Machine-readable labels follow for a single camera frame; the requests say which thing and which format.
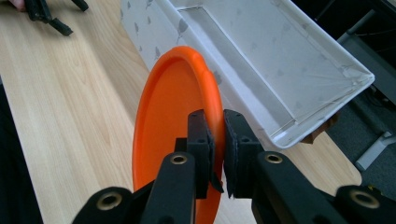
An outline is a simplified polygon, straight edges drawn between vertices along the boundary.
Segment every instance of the wood grain surface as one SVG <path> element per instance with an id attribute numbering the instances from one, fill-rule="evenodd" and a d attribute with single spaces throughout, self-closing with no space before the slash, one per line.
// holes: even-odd
<path id="1" fill-rule="evenodd" d="M 134 118 L 149 71 L 120 23 L 120 2 L 81 12 L 48 1 L 74 31 L 62 36 L 0 3 L 0 76 L 45 223 L 71 223 L 99 189 L 132 189 Z M 326 133 L 284 153 L 330 194 L 360 173 Z M 253 222 L 249 200 L 224 194 L 217 223 Z"/>

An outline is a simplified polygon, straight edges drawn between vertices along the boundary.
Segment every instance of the white box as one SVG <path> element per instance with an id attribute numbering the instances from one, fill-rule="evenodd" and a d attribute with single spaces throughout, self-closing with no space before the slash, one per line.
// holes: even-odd
<path id="1" fill-rule="evenodd" d="M 148 69 L 197 49 L 266 149 L 292 147 L 375 79 L 289 0 L 121 0 L 121 21 Z"/>

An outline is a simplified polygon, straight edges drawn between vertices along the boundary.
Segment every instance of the dark floor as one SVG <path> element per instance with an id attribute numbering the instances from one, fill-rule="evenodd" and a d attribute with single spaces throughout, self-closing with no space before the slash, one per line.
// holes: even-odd
<path id="1" fill-rule="evenodd" d="M 383 133 L 396 133 L 396 107 L 368 89 L 341 109 L 339 121 L 327 133 L 353 162 Z M 361 172 L 363 186 L 373 185 L 396 200 L 396 144 L 388 146 Z"/>

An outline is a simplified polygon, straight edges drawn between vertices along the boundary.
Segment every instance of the wooden table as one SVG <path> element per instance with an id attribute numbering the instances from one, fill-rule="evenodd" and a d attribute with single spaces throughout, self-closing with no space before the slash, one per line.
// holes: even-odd
<path id="1" fill-rule="evenodd" d="M 45 223 L 70 223 L 100 189 L 132 189 L 134 118 L 149 71 L 120 24 L 119 1 L 87 2 L 83 13 L 49 1 L 69 37 L 0 4 L 0 75 Z M 361 182 L 326 133 L 284 153 L 330 194 Z M 216 222 L 251 222 L 249 207 L 224 195 Z"/>

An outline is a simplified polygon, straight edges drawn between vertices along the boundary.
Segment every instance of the orange frisbee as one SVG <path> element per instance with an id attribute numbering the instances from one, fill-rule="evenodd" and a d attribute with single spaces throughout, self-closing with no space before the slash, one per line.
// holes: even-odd
<path id="1" fill-rule="evenodd" d="M 225 133 L 218 85 L 199 52 L 175 47 L 156 62 L 140 98 L 134 126 L 134 190 L 156 178 L 176 139 L 187 137 L 188 115 L 199 109 L 215 139 L 215 172 L 221 175 Z M 213 223 L 219 201 L 220 193 L 209 186 L 207 198 L 196 201 L 196 222 Z"/>

